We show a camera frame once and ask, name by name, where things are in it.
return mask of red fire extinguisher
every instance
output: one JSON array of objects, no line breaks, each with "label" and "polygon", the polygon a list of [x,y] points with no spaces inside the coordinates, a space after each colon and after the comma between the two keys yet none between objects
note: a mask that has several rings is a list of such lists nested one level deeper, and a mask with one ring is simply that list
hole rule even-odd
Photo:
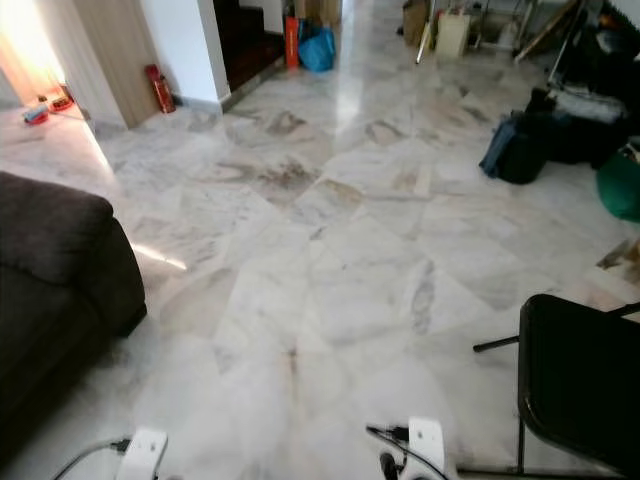
[{"label": "red fire extinguisher", "polygon": [[171,92],[169,91],[169,84],[167,79],[160,73],[160,70],[156,65],[147,65],[144,67],[144,72],[147,74],[151,87],[158,100],[158,105],[163,113],[171,113],[175,111],[176,106],[173,104],[173,98],[171,98]]}]

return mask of black folding chair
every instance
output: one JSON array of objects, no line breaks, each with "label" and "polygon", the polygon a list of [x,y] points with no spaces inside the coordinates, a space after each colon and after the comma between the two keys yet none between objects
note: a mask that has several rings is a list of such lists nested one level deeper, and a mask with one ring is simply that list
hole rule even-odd
[{"label": "black folding chair", "polygon": [[[517,463],[459,465],[458,474],[518,478],[640,478],[640,323],[622,315],[640,303],[601,312],[551,295],[531,297],[520,311],[520,335],[474,346],[519,341]],[[620,476],[528,470],[525,425],[540,439],[597,460]]]}]

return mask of staircase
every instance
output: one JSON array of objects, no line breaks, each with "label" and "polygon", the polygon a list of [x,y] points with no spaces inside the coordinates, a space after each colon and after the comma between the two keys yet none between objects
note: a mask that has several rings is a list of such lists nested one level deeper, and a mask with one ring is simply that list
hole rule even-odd
[{"label": "staircase", "polygon": [[284,37],[264,31],[261,8],[239,0],[213,0],[222,57],[233,92],[284,54]]}]

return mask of blue plastic bag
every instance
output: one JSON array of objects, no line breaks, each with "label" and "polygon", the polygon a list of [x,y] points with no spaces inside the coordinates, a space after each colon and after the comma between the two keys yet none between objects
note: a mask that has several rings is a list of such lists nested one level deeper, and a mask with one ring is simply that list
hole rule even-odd
[{"label": "blue plastic bag", "polygon": [[331,29],[314,29],[312,36],[298,46],[298,55],[302,64],[312,72],[331,70],[336,55]]}]

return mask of chair seat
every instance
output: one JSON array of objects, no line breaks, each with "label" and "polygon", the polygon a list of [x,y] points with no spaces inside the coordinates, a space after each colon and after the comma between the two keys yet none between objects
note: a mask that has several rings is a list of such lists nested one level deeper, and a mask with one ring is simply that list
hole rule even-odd
[{"label": "chair seat", "polygon": [[640,324],[551,295],[521,310],[518,408],[539,437],[640,474]]}]

